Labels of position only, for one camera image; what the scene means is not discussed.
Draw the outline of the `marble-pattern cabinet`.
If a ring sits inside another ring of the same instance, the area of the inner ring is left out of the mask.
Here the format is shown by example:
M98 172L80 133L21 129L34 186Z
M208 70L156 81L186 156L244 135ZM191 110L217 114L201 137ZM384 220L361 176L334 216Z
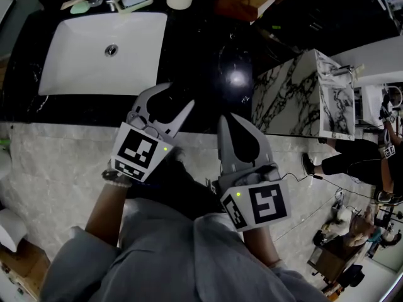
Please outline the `marble-pattern cabinet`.
M354 140L353 69L313 49L258 76L252 123L269 135Z

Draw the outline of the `person's right forearm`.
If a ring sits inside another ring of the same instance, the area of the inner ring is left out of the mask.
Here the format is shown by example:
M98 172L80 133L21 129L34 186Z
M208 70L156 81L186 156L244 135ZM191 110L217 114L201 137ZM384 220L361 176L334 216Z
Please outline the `person's right forearm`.
M281 261L267 228L245 231L243 238L248 250L267 267L273 267Z

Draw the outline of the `white rounded container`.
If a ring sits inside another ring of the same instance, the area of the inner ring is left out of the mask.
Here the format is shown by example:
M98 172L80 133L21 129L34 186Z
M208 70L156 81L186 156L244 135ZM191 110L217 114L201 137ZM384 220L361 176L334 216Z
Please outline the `white rounded container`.
M28 234L24 221L9 209L0 210L0 244L16 253L18 245Z

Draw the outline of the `person's left forearm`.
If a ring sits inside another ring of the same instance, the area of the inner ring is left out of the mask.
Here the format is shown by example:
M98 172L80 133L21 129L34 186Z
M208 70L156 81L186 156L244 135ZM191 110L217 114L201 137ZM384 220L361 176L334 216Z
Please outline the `person's left forearm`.
M127 187L105 184L84 230L116 247L127 192Z

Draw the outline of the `brown leather pouch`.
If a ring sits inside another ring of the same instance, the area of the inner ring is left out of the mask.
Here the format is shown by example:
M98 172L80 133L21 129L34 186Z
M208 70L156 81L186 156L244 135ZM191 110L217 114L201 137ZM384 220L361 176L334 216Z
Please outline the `brown leather pouch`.
M258 18L258 9L250 0L216 0L214 13L240 21L253 22Z

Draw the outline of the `person's grey shirt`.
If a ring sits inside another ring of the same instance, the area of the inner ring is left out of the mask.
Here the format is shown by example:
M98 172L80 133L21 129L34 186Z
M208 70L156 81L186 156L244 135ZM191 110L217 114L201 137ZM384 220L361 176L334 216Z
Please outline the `person's grey shirt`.
M327 302L302 275L265 266L213 216L133 202L120 245L79 227L50 265L40 302Z

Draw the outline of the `white cabinet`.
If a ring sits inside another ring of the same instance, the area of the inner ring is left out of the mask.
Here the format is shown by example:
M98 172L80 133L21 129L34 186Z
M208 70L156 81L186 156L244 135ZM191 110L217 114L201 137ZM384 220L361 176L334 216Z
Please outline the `white cabinet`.
M383 99L388 96L390 101L387 109L396 116L398 122L399 111L403 115L403 90L396 84L381 84L357 87L355 93L355 125L358 128L382 129L380 110Z

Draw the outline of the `white sink basin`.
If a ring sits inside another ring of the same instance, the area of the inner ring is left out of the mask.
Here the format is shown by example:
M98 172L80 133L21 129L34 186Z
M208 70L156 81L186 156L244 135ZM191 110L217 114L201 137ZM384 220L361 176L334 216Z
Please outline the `white sink basin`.
M40 95L139 95L155 86L167 15L103 13L61 21Z

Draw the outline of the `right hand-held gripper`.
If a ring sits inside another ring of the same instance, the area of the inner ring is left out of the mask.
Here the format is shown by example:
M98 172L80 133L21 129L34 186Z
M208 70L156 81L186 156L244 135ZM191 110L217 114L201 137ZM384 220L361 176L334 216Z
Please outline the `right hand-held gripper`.
M231 173L218 179L220 202L236 230L245 232L291 217L287 182L276 164L265 165L272 161L272 153L264 133L243 117L226 114L219 119L217 137L222 172Z

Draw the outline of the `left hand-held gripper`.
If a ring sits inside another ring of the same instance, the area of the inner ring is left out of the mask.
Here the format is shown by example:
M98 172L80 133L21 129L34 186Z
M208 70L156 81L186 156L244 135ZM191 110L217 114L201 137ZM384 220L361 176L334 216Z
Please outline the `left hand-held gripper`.
M173 149L173 138L191 113L191 100L169 123L149 121L147 104L152 97L170 88L165 82L142 91L127 119L120 126L111 153L111 168L134 181L144 182Z

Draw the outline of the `person's black trousers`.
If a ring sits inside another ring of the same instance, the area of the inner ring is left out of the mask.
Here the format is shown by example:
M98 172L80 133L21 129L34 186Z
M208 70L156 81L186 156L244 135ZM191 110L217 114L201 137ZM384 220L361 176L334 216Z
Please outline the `person's black trousers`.
M179 159L182 153L182 148L174 147L144 183L132 184L127 198L165 204L191 220L209 213L223 213L218 196L187 172Z

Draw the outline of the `brown cardboard box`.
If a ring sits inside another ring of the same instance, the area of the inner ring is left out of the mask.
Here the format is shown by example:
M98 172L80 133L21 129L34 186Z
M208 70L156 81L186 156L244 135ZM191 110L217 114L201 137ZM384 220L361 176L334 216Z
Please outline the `brown cardboard box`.
M13 284L21 286L35 301L38 301L43 280L50 261L40 247L22 240L14 253L0 245L0 267Z

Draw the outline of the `black cabinet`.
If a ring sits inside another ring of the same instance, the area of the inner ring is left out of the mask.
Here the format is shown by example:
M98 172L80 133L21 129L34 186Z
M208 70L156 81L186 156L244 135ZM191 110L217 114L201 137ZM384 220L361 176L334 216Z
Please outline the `black cabinet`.
M257 25L288 47L328 56L400 34L387 0L276 0Z

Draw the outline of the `soap dish with soap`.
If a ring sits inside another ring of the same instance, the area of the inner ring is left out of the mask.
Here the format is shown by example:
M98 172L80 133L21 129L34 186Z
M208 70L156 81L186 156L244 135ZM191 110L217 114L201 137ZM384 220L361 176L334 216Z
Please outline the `soap dish with soap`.
M131 13L131 12L136 11L138 9L142 9L142 8L144 8L146 6L149 6L153 2L154 2L154 0L147 0L145 2L137 4L135 6L126 8L126 7L123 6L122 0L115 0L115 6L116 6L116 8L117 8L119 13Z

